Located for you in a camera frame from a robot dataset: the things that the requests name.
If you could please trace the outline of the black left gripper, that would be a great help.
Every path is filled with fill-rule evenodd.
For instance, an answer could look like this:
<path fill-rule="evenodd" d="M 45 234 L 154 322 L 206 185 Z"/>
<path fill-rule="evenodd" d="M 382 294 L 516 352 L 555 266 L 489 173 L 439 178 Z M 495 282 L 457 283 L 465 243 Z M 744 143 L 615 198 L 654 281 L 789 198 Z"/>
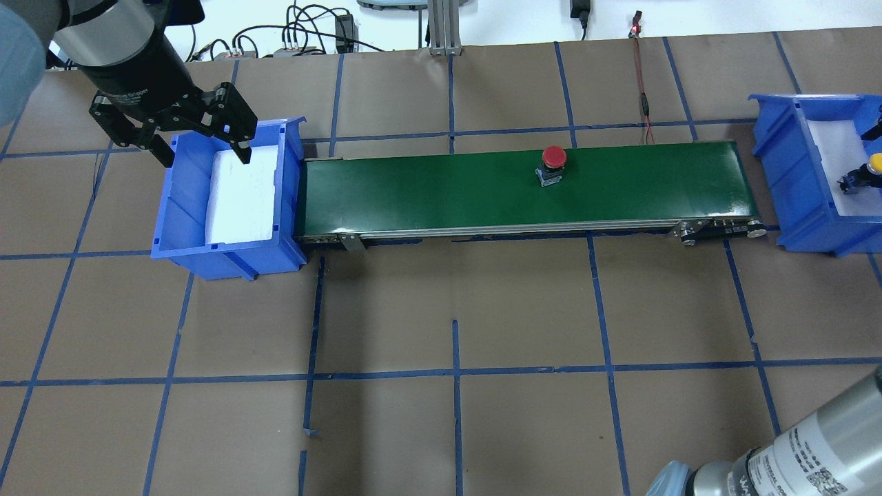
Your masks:
<path fill-rule="evenodd" d="M 230 81 L 200 88 L 165 38 L 151 38 L 129 59 L 90 66 L 97 93 L 90 116 L 117 145 L 142 145 L 164 167 L 174 150 L 157 131 L 193 131 L 231 143 L 242 164 L 252 159 L 258 117 Z"/>

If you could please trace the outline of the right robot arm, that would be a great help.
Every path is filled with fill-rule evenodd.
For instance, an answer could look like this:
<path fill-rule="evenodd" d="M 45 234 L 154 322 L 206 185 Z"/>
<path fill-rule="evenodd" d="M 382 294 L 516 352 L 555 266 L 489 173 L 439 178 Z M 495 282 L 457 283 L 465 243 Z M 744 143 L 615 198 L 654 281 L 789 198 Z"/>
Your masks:
<path fill-rule="evenodd" d="M 793 252 L 880 252 L 880 97 L 756 94 L 756 154 Z M 736 462 L 665 465 L 650 495 L 879 495 L 880 368 Z"/>

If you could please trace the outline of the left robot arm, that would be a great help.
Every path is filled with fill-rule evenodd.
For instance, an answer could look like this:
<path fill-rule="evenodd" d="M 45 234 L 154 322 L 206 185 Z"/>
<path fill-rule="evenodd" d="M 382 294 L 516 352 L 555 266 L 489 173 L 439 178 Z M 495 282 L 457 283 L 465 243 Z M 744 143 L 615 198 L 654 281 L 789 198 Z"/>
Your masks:
<path fill-rule="evenodd" d="M 89 113 L 119 147 L 171 167 L 174 151 L 161 132 L 192 131 L 251 161 L 252 108 L 230 82 L 200 89 L 142 1 L 3 1 L 2 125 L 25 109 L 51 42 L 95 85 Z"/>

